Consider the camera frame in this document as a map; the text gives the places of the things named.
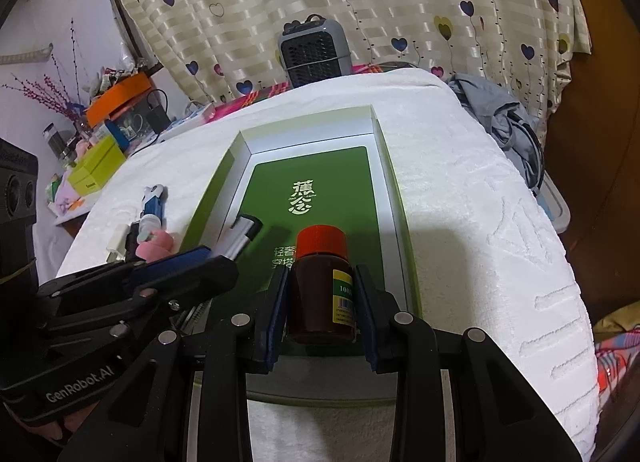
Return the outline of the grey space heater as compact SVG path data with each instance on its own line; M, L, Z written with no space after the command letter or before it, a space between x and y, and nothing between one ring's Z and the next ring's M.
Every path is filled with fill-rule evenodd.
M292 88L352 74L352 55L343 27L311 14L286 22L278 37L279 61Z

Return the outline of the heart pattern curtain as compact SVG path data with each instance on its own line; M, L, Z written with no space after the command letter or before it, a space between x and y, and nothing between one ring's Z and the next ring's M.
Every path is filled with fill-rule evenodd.
M278 39L311 16L337 21L352 61L402 60L506 87L529 112L555 110L570 60L590 52L580 0L121 0L160 63L198 101L283 82Z

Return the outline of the pink clip with mint pad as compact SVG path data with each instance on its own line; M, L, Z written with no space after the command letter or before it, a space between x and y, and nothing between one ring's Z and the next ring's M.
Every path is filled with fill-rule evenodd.
M153 263L171 256L173 247L174 237L163 229L157 229L137 246L136 256L147 263Z

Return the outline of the wooden wardrobe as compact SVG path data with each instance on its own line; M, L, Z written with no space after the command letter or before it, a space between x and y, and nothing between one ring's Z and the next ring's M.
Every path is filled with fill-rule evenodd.
M550 118L562 235L592 320L639 298L639 27L624 0L582 0L592 40Z

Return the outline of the green gift box tray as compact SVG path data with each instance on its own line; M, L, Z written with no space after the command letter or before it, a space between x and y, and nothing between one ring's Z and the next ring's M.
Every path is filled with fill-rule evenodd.
M348 259L367 267L374 286L400 309L419 310L404 208L381 123L370 106L301 115L243 127L220 124L221 160L181 247L213 248L239 215L262 230L238 260L235 288L190 323L201 332L267 289L271 271L294 262L295 239L312 225L341 229Z

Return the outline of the orange lid storage box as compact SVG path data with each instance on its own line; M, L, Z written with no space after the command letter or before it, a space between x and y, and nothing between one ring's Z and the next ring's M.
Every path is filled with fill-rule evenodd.
M90 104L86 118L93 130L108 130L122 150L147 134L163 133L171 123L166 92L144 73L130 75L107 89Z

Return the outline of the brown bottle red cap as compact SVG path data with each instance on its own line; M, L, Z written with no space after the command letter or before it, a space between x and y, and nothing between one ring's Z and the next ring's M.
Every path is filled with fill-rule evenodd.
M354 282L346 234L314 225L296 237L296 332L306 342L355 341Z

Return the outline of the grey clothes pile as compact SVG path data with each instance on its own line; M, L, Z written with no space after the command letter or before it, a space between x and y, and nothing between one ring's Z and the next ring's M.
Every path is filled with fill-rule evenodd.
M502 86L475 75L456 73L446 84L536 196L544 181L544 150L536 134L537 123L521 101Z

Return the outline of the lime green box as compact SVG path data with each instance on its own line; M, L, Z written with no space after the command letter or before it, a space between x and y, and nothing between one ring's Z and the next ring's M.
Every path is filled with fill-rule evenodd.
M101 190L125 160L114 137L106 136L76 162L68 182L80 196L88 196Z

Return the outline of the dark glass jar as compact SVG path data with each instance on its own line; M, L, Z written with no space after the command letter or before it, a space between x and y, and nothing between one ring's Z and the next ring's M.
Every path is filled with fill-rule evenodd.
M53 123L43 130L43 138L58 160L64 161L68 157L66 141Z

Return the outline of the purple flower branches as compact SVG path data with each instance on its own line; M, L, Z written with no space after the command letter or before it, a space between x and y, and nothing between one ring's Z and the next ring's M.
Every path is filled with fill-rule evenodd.
M72 52L73 65L73 86L72 94L67 88L62 78L62 68L58 62L58 58L54 54L53 44L49 44L46 48L34 50L33 52L24 52L21 55L2 56L2 66L9 64L29 64L49 62L53 63L55 78L50 74L43 73L40 80L28 80L27 78L19 78L15 74L11 74L12 82L4 82L1 84L2 89L19 92L23 97L34 100L40 106L63 115L70 122L77 122L86 115L87 108L82 102L79 84L78 71L78 51L77 37L74 20L70 20L70 51Z

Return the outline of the blue usb stick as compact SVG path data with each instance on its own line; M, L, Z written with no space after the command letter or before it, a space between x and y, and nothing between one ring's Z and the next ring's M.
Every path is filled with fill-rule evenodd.
M143 190L141 216L153 215L159 220L163 220L165 200L165 187L163 185L145 187Z

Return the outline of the white towel cover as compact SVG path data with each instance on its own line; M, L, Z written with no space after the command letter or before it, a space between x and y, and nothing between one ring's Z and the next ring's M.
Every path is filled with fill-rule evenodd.
M168 188L167 225L182 236L241 130L359 106L374 110L390 152L424 318L437 329L484 329L589 459L599 421L597 361L562 242L495 141L424 70L296 88L136 154L104 188L60 271L104 263L108 240L132 219L147 184Z

